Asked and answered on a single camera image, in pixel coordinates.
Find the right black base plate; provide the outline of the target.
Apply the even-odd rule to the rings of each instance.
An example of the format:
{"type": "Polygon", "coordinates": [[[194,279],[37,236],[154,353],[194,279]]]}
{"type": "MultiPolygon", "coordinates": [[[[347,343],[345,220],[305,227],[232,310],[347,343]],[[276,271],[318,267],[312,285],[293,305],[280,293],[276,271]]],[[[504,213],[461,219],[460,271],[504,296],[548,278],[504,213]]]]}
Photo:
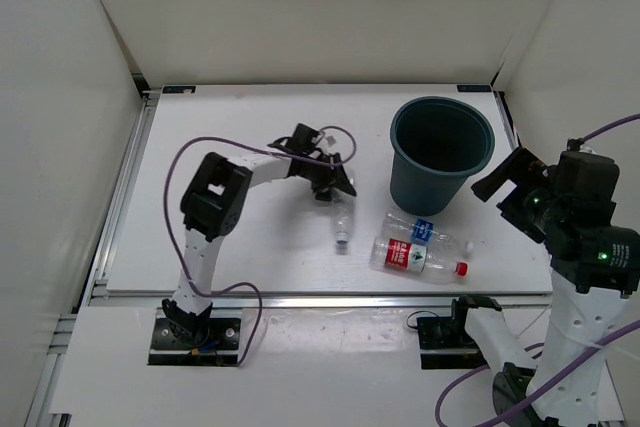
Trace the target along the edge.
{"type": "Polygon", "coordinates": [[[419,310],[405,324],[418,336],[422,370],[475,369],[485,363],[477,344],[453,317],[419,310]]]}

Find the small clear black-cap bottle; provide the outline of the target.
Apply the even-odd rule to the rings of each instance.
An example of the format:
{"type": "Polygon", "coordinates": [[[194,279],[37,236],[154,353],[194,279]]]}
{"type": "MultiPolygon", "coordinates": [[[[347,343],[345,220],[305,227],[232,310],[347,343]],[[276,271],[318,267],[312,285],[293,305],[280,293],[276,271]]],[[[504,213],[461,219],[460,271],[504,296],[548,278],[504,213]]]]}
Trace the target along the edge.
{"type": "Polygon", "coordinates": [[[350,196],[338,198],[333,202],[333,230],[338,246],[346,247],[351,241],[354,210],[354,201],[350,196]]]}

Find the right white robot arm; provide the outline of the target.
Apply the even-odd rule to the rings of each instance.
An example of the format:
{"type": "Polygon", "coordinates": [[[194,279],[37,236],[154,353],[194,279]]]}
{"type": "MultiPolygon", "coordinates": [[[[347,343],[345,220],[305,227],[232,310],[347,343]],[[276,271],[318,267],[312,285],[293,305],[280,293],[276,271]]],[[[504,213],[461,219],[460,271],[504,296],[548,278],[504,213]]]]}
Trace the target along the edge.
{"type": "Polygon", "coordinates": [[[529,356],[496,300],[462,296],[452,303],[449,334],[479,348],[493,374],[495,417],[488,425],[595,426],[605,349],[638,329],[616,325],[639,287],[639,234],[612,225],[619,168],[607,157],[566,150],[545,165],[514,150],[472,186],[482,201],[507,181],[502,217],[550,256],[552,302],[542,352],[529,356]]]}

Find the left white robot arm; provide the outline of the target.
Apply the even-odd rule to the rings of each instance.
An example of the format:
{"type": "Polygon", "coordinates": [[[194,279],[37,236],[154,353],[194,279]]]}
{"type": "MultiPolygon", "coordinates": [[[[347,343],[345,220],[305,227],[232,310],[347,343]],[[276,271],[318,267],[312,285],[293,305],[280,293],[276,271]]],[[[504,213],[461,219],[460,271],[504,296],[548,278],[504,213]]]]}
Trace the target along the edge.
{"type": "Polygon", "coordinates": [[[289,136],[276,139],[266,150],[221,137],[201,136],[187,141],[171,161],[163,187],[162,208],[170,242],[181,266],[173,295],[162,301],[162,310],[173,335],[190,348],[200,348],[211,338],[209,318],[212,300],[239,287],[256,290],[240,282],[218,292],[211,290],[222,242],[237,226],[249,190],[288,178],[310,182],[316,199],[330,201],[339,191],[357,196],[345,170],[357,144],[342,127],[318,130],[299,123],[289,136]],[[185,244],[173,232],[169,214],[170,184],[177,163],[186,150],[200,142],[227,144],[244,150],[241,156],[207,153],[189,182],[179,208],[183,215],[185,244]]]}

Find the aluminium table edge rail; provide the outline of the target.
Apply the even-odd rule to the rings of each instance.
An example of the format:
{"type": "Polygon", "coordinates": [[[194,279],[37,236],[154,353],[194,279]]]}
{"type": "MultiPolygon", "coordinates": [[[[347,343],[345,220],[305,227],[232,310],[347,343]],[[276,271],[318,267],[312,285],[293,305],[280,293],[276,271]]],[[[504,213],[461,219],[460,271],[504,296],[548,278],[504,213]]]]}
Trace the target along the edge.
{"type": "MultiPolygon", "coordinates": [[[[159,295],[116,295],[105,289],[96,288],[87,301],[91,307],[160,307],[161,300],[168,293],[159,295]]],[[[451,295],[276,295],[262,294],[263,307],[267,309],[286,308],[415,308],[448,309],[453,300],[451,295]]],[[[496,295],[495,299],[503,308],[542,308],[551,303],[550,294],[542,295],[496,295]]]]}

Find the Aquafina blue label bottle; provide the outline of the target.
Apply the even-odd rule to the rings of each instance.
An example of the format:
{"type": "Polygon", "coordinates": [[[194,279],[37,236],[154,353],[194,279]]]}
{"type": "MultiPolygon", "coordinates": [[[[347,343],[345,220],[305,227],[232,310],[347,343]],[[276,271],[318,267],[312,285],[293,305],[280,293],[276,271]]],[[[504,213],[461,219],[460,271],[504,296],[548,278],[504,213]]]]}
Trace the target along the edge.
{"type": "Polygon", "coordinates": [[[392,238],[425,245],[433,251],[438,249],[445,253],[470,256],[474,250],[470,240],[460,240],[453,234],[438,230],[429,220],[400,211],[387,212],[381,230],[392,238]]]}

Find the dark teal plastic bin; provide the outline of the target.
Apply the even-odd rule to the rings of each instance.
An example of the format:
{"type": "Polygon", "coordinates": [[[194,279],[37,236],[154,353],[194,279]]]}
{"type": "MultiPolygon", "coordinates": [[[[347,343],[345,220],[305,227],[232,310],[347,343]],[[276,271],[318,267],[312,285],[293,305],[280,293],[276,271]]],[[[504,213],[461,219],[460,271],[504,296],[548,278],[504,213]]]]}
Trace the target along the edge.
{"type": "Polygon", "coordinates": [[[467,179],[491,160],[495,136],[476,108],[451,98],[407,102],[390,126],[390,195],[401,210],[422,217],[443,211],[467,179]]]}

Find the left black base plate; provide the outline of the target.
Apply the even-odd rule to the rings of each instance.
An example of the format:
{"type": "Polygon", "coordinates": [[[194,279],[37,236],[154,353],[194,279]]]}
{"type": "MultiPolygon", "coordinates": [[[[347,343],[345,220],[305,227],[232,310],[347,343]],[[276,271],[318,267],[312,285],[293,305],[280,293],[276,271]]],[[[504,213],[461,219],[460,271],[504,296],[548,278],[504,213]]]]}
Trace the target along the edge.
{"type": "Polygon", "coordinates": [[[210,317],[195,336],[182,332],[157,311],[147,356],[149,366],[234,367],[242,327],[238,315],[210,317]]]}

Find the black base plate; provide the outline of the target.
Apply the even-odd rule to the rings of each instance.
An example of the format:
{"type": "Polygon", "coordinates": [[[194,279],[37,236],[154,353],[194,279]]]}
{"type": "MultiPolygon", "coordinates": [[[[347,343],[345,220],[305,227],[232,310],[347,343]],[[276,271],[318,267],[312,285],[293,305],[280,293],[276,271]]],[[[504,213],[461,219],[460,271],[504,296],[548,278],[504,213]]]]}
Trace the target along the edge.
{"type": "Polygon", "coordinates": [[[453,317],[419,310],[405,324],[418,336],[422,370],[475,369],[485,363],[477,344],[453,317]]]}
{"type": "Polygon", "coordinates": [[[149,366],[234,367],[242,327],[238,315],[210,317],[195,336],[182,332],[157,311],[147,356],[149,366]]]}

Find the red label red cap bottle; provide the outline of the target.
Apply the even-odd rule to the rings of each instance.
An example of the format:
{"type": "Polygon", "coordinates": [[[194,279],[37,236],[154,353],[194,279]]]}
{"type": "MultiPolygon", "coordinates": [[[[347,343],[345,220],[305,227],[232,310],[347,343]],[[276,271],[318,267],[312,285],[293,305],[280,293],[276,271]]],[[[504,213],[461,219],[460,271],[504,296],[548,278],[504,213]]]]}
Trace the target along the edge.
{"type": "Polygon", "coordinates": [[[434,244],[419,244],[393,237],[374,240],[370,267],[429,284],[457,284],[469,274],[469,264],[434,244]]]}

